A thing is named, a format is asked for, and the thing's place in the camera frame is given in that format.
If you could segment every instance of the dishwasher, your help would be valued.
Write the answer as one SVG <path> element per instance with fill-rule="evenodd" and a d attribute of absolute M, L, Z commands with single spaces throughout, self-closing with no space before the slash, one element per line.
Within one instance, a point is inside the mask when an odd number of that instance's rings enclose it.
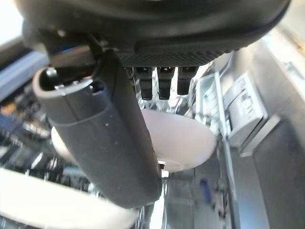
<path fill-rule="evenodd" d="M 32 52 L 32 64 L 24 65 L 25 83 L 15 85 L 2 98 L 0 114 L 0 167 L 45 181 L 68 186 L 102 198 L 102 193 L 71 162 L 57 154 L 51 143 L 51 125 L 32 87 L 32 71 L 46 64 L 44 56 Z M 158 73 L 152 74 L 152 100 L 141 97 L 139 79 L 134 80 L 135 95 L 141 109 L 174 113 L 194 119 L 210 128 L 217 138 L 212 156 L 200 166 L 163 176 L 163 191 L 154 204 L 138 209 L 132 228 L 231 229 L 240 228 L 230 149 L 241 156 L 251 154 L 268 115 L 247 74 L 241 75 L 223 95 L 221 77 L 232 55 L 222 67 L 219 60 L 199 67 L 191 80 L 188 95 L 177 94 L 177 69 L 169 100 L 160 100 Z M 32 228 L 1 217 L 1 228 Z"/>

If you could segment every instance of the black cylindrical object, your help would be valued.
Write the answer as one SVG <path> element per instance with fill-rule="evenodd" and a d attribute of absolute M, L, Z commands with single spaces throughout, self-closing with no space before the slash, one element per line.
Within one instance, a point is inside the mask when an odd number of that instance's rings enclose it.
<path fill-rule="evenodd" d="M 88 178 L 115 204 L 144 206 L 160 196 L 157 158 L 124 69 L 112 51 L 79 83 L 52 88 L 46 70 L 33 90 Z"/>

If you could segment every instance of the textured black surface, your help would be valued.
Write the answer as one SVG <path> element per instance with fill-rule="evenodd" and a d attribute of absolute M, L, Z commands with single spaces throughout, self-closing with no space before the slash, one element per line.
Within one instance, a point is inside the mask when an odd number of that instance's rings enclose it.
<path fill-rule="evenodd" d="M 173 54 L 120 54 L 118 57 L 123 66 L 139 67 L 173 67 L 173 66 L 201 66 L 205 65 L 222 54 L 224 51 L 217 52 L 177 52 Z"/>

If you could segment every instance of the gray plastic part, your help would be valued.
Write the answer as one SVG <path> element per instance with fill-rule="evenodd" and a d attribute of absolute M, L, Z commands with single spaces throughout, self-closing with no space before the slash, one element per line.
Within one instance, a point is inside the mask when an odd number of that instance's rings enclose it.
<path fill-rule="evenodd" d="M 161 173 L 149 132 L 128 77 L 112 51 L 93 81 L 44 90 L 44 73 L 33 90 L 68 150 L 87 177 L 113 203 L 133 208 L 161 194 Z"/>

